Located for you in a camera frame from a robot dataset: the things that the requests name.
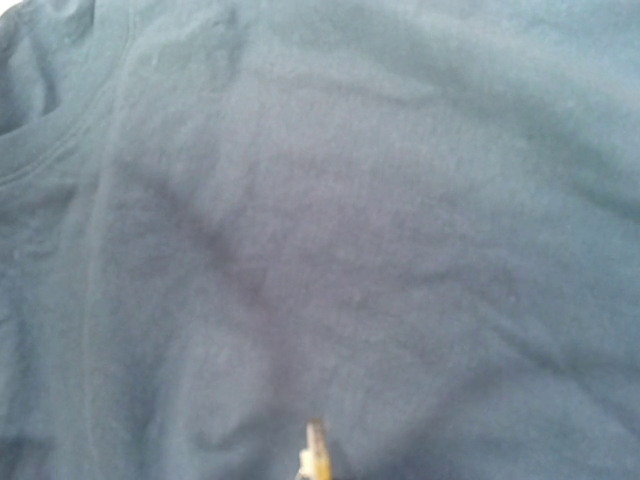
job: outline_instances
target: neckline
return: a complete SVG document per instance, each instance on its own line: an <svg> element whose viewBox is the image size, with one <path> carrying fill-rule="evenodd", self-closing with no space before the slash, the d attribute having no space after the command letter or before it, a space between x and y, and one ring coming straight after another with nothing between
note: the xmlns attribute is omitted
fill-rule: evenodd
<svg viewBox="0 0 640 480"><path fill-rule="evenodd" d="M46 164L74 138L127 50L131 21L130 0L95 0L87 61L69 82L73 101L63 101L52 112L0 136L0 188Z"/></svg>

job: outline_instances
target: t-shirt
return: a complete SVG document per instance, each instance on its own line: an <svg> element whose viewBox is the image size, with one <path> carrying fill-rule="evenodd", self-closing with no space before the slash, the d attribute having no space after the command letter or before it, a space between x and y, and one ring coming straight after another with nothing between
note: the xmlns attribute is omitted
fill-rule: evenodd
<svg viewBox="0 0 640 480"><path fill-rule="evenodd" d="M640 7L0 18L0 478L640 478Z"/></svg>

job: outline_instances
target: yellow object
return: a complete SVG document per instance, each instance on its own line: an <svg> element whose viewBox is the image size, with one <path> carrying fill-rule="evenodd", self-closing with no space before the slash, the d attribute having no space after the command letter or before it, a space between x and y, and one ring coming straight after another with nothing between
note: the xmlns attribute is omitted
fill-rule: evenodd
<svg viewBox="0 0 640 480"><path fill-rule="evenodd" d="M307 448L300 452L300 470L296 478L333 480L324 423L318 418L307 423Z"/></svg>

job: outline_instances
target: wrinkled fabric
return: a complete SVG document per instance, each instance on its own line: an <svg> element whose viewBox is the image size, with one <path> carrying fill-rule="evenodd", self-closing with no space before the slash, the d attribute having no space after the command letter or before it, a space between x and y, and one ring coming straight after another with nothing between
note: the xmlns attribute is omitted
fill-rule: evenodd
<svg viewBox="0 0 640 480"><path fill-rule="evenodd" d="M640 478L630 0L0 18L0 478Z"/></svg>

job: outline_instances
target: fabric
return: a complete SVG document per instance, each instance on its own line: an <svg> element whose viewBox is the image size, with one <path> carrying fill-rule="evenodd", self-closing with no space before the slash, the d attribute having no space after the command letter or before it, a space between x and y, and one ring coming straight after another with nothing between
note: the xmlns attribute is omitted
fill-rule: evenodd
<svg viewBox="0 0 640 480"><path fill-rule="evenodd" d="M0 18L0 478L640 478L631 0Z"/></svg>

